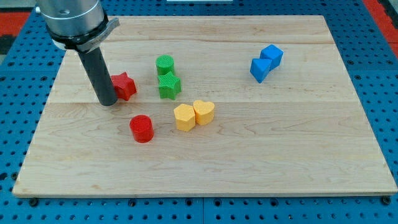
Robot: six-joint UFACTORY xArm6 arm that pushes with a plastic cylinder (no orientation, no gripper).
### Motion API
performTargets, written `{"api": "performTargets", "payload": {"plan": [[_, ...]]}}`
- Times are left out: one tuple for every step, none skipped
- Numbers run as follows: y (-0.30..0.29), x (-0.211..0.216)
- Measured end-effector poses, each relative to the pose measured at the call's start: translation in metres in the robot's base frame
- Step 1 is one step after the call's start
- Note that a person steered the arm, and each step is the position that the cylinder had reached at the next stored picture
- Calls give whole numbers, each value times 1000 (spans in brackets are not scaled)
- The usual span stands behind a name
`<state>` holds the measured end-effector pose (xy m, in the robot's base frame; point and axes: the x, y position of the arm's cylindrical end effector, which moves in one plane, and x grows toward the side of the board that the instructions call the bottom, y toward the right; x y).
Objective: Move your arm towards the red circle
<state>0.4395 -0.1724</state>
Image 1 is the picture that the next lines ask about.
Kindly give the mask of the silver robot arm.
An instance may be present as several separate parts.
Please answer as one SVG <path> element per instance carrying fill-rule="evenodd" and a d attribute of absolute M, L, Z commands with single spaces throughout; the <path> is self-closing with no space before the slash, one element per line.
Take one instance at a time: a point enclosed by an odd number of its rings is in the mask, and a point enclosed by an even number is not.
<path fill-rule="evenodd" d="M 87 54 L 120 25 L 117 17 L 108 19 L 100 0 L 37 0 L 37 6 L 47 32 L 62 50 Z"/>

